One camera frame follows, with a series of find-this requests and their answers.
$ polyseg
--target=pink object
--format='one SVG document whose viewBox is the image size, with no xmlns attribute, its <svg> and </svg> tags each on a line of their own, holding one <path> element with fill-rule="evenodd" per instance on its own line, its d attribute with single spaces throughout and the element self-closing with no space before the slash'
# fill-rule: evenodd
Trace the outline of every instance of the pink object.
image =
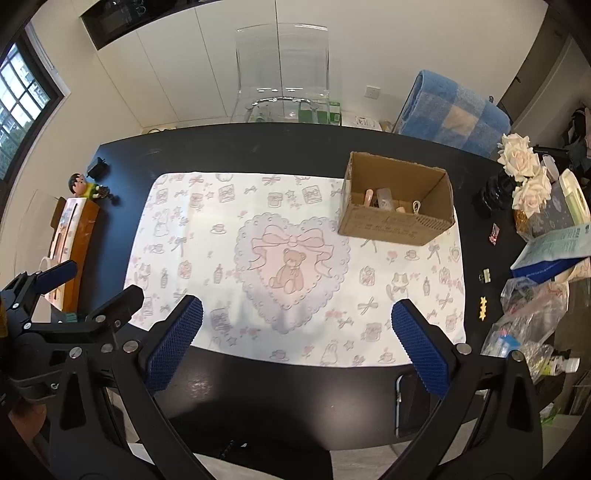
<svg viewBox="0 0 591 480">
<path fill-rule="evenodd" d="M 374 196 L 374 191 L 372 189 L 369 189 L 365 192 L 365 200 L 363 201 L 363 206 L 364 207 L 369 207 L 369 205 L 371 205 L 371 199 Z"/>
</svg>

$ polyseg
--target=hand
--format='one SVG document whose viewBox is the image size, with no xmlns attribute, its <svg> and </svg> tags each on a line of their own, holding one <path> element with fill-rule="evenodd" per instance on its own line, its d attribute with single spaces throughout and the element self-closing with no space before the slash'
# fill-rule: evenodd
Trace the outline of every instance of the hand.
<svg viewBox="0 0 591 480">
<path fill-rule="evenodd" d="M 28 445 L 43 427 L 46 416 L 45 404 L 30 404 L 23 399 L 8 414 L 18 434 Z"/>
</svg>

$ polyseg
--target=tree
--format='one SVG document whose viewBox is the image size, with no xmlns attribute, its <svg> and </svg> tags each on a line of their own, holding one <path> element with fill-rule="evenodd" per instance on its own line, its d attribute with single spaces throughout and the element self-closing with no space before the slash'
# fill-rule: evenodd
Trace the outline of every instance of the tree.
<svg viewBox="0 0 591 480">
<path fill-rule="evenodd" d="M 14 155 L 16 155 L 18 147 L 21 145 L 29 127 L 31 126 L 31 121 L 28 121 L 24 127 L 16 127 L 10 132 L 10 138 L 4 140 L 4 142 L 0 145 L 2 148 L 2 152 L 12 161 Z"/>
</svg>

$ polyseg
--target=white paper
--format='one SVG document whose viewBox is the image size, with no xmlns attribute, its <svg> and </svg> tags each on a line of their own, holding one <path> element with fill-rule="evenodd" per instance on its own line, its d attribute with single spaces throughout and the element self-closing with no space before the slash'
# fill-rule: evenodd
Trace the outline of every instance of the white paper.
<svg viewBox="0 0 591 480">
<path fill-rule="evenodd" d="M 528 242 L 511 270 L 528 267 L 542 261 L 583 258 L 591 256 L 591 223 L 552 230 Z"/>
</svg>

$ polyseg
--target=pink bow print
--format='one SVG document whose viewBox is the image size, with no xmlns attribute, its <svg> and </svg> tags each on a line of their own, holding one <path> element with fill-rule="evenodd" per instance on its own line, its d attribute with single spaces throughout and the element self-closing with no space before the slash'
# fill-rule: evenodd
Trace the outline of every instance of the pink bow print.
<svg viewBox="0 0 591 480">
<path fill-rule="evenodd" d="M 301 235 L 286 235 L 277 225 L 269 225 L 265 228 L 261 238 L 252 239 L 252 251 L 258 258 L 251 261 L 249 270 L 261 268 L 267 262 L 267 248 L 287 245 L 288 247 L 304 247 L 306 250 L 317 254 L 314 269 L 325 277 L 330 277 L 330 268 L 324 265 L 324 261 L 332 257 L 333 245 L 324 243 L 324 235 L 319 228 L 311 228 Z"/>
</svg>

